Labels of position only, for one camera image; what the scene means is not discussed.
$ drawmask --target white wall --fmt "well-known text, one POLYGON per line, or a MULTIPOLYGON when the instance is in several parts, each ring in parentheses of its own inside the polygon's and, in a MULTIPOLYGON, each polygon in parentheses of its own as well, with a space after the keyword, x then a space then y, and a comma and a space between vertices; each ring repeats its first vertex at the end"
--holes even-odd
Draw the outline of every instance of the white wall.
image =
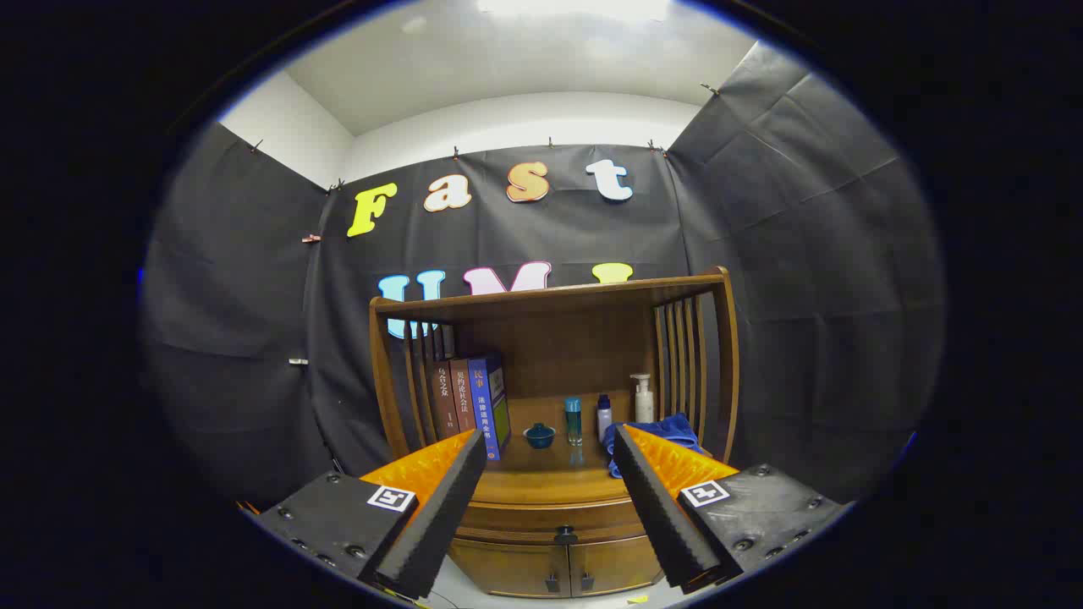
POLYGON ((285 72, 278 72, 226 111, 219 122, 238 138, 323 187, 338 182, 353 143, 347 131, 285 72))
POLYGON ((468 102, 358 135, 339 166, 347 182, 422 160, 512 146, 626 144, 668 148, 700 106, 619 93, 532 93, 468 102))

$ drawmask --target glass bottle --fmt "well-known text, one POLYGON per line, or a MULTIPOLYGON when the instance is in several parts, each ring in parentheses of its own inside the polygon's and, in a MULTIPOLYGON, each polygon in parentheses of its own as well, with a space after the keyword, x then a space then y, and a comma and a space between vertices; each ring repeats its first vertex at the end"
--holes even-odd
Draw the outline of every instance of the glass bottle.
POLYGON ((567 443, 583 445, 583 407, 578 398, 564 400, 564 417, 567 419, 567 443))

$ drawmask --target wooden shelf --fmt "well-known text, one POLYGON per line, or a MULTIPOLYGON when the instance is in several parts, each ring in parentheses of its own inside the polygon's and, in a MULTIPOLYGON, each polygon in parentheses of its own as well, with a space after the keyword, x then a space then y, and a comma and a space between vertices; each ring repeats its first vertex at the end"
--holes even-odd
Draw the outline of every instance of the wooden shelf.
POLYGON ((373 299, 371 308, 383 318, 454 324, 590 309, 652 308, 705 294, 723 281, 722 275, 695 275, 524 289, 481 296, 455 296, 409 302, 376 297, 373 299))
POLYGON ((700 438, 707 425, 720 426, 726 439, 717 452, 721 461, 729 459, 739 366, 726 269, 439 300, 374 298, 373 377, 395 457, 435 441, 428 385, 433 353, 442 350, 434 346, 445 340, 440 338, 445 333, 456 357, 503 355, 511 424, 500 461, 486 463, 456 531, 451 550, 456 563, 483 589, 514 596, 566 598, 657 581, 654 554, 624 481, 609 472, 610 455, 598 441, 595 409, 598 396, 606 393, 613 420, 632 420, 629 375, 650 373, 655 418, 683 413, 700 438), (707 344, 716 337, 704 331, 702 301, 707 298, 715 301, 718 328, 719 362, 712 370, 707 344), (418 322, 422 336, 392 338, 387 332, 392 319, 418 322), (443 327, 426 334, 431 329, 427 324, 443 327), (396 397, 392 359, 397 360, 394 370, 404 371, 408 407, 400 407, 406 396, 396 397), (717 375, 720 384, 713 405, 707 403, 708 375, 717 375), (582 446, 567 444, 563 403, 569 397, 583 403, 582 446), (557 430, 552 445, 532 449, 526 443, 522 432, 534 423, 557 430), (409 438, 407 427, 414 429, 409 438), (557 545, 560 527, 573 527, 578 541, 557 545), (587 572, 597 587, 588 589, 587 572))

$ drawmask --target cabinet door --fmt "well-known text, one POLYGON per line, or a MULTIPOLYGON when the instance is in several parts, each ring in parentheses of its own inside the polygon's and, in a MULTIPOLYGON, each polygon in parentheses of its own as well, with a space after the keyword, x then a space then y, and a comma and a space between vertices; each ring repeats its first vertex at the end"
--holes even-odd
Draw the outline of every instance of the cabinet door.
POLYGON ((478 587, 490 594, 531 598, 571 596, 566 546, 456 539, 447 554, 478 587))
POLYGON ((647 535, 569 547, 572 596, 606 594, 645 586, 662 578, 647 535))

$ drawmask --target small bottle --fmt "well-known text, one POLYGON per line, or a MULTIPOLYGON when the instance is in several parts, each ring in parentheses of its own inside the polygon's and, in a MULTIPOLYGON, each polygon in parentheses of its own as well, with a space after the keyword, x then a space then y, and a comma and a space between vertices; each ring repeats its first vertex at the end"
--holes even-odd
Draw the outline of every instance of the small bottle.
POLYGON ((583 407, 578 398, 564 400, 564 417, 567 419, 567 443, 573 446, 583 445, 583 407))
POLYGON ((651 375, 634 374, 631 377, 639 381, 636 386, 636 423, 654 423, 654 393, 647 388, 651 375))
POLYGON ((605 428, 613 423, 613 409, 610 407, 609 396, 598 396, 598 441, 605 440, 605 428))

